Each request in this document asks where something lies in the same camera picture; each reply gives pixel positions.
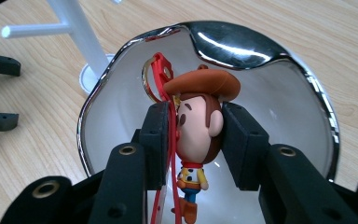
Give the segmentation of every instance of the red lanyard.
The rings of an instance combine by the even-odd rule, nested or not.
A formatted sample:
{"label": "red lanyard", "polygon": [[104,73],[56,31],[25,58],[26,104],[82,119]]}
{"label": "red lanyard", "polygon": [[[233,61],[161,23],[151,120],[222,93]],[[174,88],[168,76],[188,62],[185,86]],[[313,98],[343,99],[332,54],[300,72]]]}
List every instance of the red lanyard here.
{"label": "red lanyard", "polygon": [[[158,52],[156,53],[153,58],[155,59],[152,63],[152,70],[153,70],[153,77],[155,79],[156,87],[158,89],[158,94],[161,98],[161,101],[168,101],[170,102],[170,111],[169,111],[169,138],[168,138],[168,162],[166,171],[168,172],[168,168],[170,166],[171,161],[171,167],[172,167],[172,192],[173,192],[173,202],[175,207],[175,223],[181,224],[182,223],[182,217],[180,215],[180,211],[177,211],[180,209],[179,206],[179,196],[176,186],[176,169],[175,169],[175,155],[176,155],[176,109],[175,104],[172,96],[169,96],[167,92],[164,91],[163,85],[173,79],[173,71],[171,63],[162,55],[162,53]],[[167,186],[162,186],[161,190],[157,190],[155,201],[153,204],[153,213],[151,217],[151,224],[157,224],[161,223],[162,219],[162,213],[164,208],[164,202],[165,202],[165,195],[167,191]]]}

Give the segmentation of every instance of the woody figure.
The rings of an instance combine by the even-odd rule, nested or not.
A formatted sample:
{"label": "woody figure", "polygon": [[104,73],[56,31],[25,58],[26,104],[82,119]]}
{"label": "woody figure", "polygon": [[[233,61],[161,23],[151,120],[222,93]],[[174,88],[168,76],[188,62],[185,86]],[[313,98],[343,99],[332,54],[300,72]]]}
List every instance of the woody figure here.
{"label": "woody figure", "polygon": [[185,194],[180,198],[180,214],[186,223],[197,219],[196,194],[209,188],[203,164],[216,158],[220,150],[223,115],[220,103],[233,100],[240,92],[240,82],[229,72],[200,65],[164,84],[169,95],[179,96],[177,109],[177,155],[182,170],[177,186]]}

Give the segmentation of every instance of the wooden table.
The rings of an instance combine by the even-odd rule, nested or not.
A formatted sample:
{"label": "wooden table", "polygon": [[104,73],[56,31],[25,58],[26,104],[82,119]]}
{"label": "wooden table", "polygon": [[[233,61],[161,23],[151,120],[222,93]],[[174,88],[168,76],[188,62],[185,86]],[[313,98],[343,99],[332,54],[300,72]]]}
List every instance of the wooden table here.
{"label": "wooden table", "polygon": [[[333,102],[341,130],[337,183],[358,182],[358,0],[80,1],[106,53],[127,40],[180,21],[218,20],[247,26],[296,53]],[[57,22],[46,1],[0,5],[8,24]],[[84,179],[76,146],[78,113],[87,95],[78,85],[85,60],[68,35],[3,39],[0,55],[21,62],[21,77],[0,75],[0,112],[19,126],[0,133],[0,218],[31,182],[46,175]]]}

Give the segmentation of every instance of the reflective metal dish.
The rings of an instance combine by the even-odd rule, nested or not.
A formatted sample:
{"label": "reflective metal dish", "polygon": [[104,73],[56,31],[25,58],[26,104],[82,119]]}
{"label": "reflective metal dish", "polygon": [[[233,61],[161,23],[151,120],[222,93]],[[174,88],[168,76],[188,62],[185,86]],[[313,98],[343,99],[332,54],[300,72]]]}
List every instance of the reflective metal dish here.
{"label": "reflective metal dish", "polygon": [[[227,69],[241,82],[240,95],[233,103],[244,106],[257,119],[269,133],[270,143],[299,148],[322,175],[333,180],[339,149],[337,120],[315,75],[268,37],[221,21],[160,28],[121,48],[79,116],[78,150],[88,176],[103,170],[112,148],[129,142],[135,129],[141,128],[147,108],[153,104],[143,88],[141,73],[156,52],[172,63],[175,76],[195,70],[201,63]],[[221,153],[205,166],[205,173],[210,189],[197,198],[199,223],[264,223],[257,193],[235,188]],[[149,204],[153,194],[149,193]],[[165,206],[162,223],[170,223],[174,217],[169,211],[172,190],[168,190]]]}

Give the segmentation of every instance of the toy keychain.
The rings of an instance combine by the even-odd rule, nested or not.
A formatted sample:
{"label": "toy keychain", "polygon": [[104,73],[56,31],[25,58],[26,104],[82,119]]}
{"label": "toy keychain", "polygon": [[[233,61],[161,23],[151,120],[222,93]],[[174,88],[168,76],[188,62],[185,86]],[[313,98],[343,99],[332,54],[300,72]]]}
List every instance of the toy keychain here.
{"label": "toy keychain", "polygon": [[[155,79],[155,84],[158,89],[158,94],[160,96],[160,99],[153,94],[153,92],[150,90],[150,86],[148,84],[147,80],[147,70],[148,67],[151,66],[153,70],[153,78]],[[167,155],[167,167],[166,170],[168,171],[168,168],[172,166],[172,176],[175,176],[175,151],[176,151],[176,109],[175,109],[175,102],[173,100],[172,96],[169,96],[165,90],[163,90],[163,85],[173,79],[173,71],[171,63],[165,59],[165,57],[161,53],[156,53],[151,59],[149,59],[144,66],[143,69],[143,84],[145,91],[147,92],[147,95],[150,97],[151,100],[154,102],[161,102],[161,101],[168,101],[170,102],[170,114],[169,114],[169,150]],[[153,204],[153,212],[150,223],[161,223],[162,218],[162,212],[165,202],[165,196],[166,196],[166,188],[167,186],[162,186],[161,190],[156,191],[156,197]],[[176,188],[176,182],[172,179],[172,191],[173,191],[173,202],[175,207],[179,206],[178,202],[178,192]],[[177,214],[175,216],[175,223],[181,224],[182,219]]]}
{"label": "toy keychain", "polygon": [[[155,58],[164,58],[161,53],[156,55]],[[169,155],[172,163],[175,205],[172,212],[175,213],[175,223],[181,223],[181,217],[183,217],[187,224],[191,224],[197,220],[196,195],[202,189],[209,188],[202,169],[203,164],[213,161],[220,150],[220,133],[224,122],[220,103],[235,99],[240,92],[241,84],[229,72],[209,69],[204,64],[200,65],[197,70],[184,73],[179,77],[173,77],[170,63],[169,67],[171,72],[169,76],[157,67],[153,67],[153,72],[161,99],[171,102],[169,144],[172,148],[170,148]],[[174,96],[180,98],[177,124],[174,121],[176,117]],[[175,152],[182,160],[182,170],[177,176],[177,182],[173,179]],[[184,198],[178,198],[176,186],[185,194]]]}

